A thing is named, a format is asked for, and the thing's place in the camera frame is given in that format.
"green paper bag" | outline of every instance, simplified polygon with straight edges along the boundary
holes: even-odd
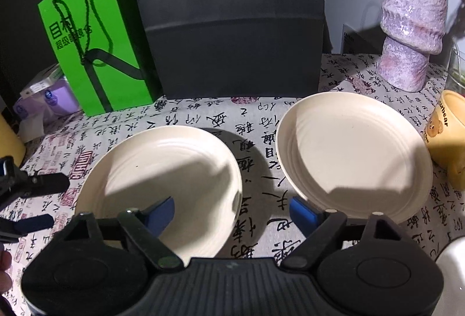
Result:
[[[135,0],[43,0],[39,11],[87,115],[147,105],[161,95]]]

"yellow mug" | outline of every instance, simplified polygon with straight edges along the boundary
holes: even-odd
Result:
[[[26,147],[0,115],[0,158],[13,156],[16,166],[20,166],[26,153]]]
[[[465,98],[445,90],[423,132],[431,158],[447,170],[455,190],[465,190]]]

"screw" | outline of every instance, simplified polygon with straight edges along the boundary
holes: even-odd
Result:
[[[281,265],[286,267],[287,269],[303,269],[305,266],[308,265],[308,261],[305,257],[302,256],[290,256],[285,258]]]
[[[181,260],[176,256],[161,257],[157,261],[158,266],[162,269],[174,269],[181,264]]]

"white bowl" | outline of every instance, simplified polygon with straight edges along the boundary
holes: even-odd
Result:
[[[242,181],[236,159],[214,135],[188,126],[163,126],[124,140],[95,165],[76,213],[115,217],[173,197],[175,214],[159,239],[185,264],[214,257],[237,220]]]
[[[301,197],[352,218],[380,211],[403,222],[431,189],[432,163],[420,134],[397,111],[363,95],[300,100],[282,118],[276,148]]]
[[[451,242],[436,264],[444,276],[444,290],[432,316],[462,316],[465,312],[465,238]]]

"calligraphy print tablecloth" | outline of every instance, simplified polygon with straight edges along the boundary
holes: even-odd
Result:
[[[325,55],[320,91],[365,94],[398,110],[417,130],[426,126],[446,80],[446,71],[434,65],[419,93],[406,93],[376,73],[373,55]],[[52,229],[33,233],[18,244],[6,245],[13,256],[13,288],[6,297],[18,315],[29,309],[20,292],[20,278],[29,262],[71,219],[86,176],[108,150],[139,131],[157,126],[188,125],[207,128],[234,153],[243,180],[239,219],[222,257],[272,256],[278,262],[303,240],[289,218],[289,200],[296,195],[278,163],[276,128],[283,114],[297,100],[289,98],[227,98],[166,100],[153,105],[86,117],[79,113],[50,126],[44,139],[30,145],[23,169],[30,174],[63,172],[71,186],[62,195],[17,200],[3,216],[20,218],[51,214]],[[447,183],[443,170],[434,167],[427,203],[403,224],[432,258],[453,238],[463,235],[465,197]]]

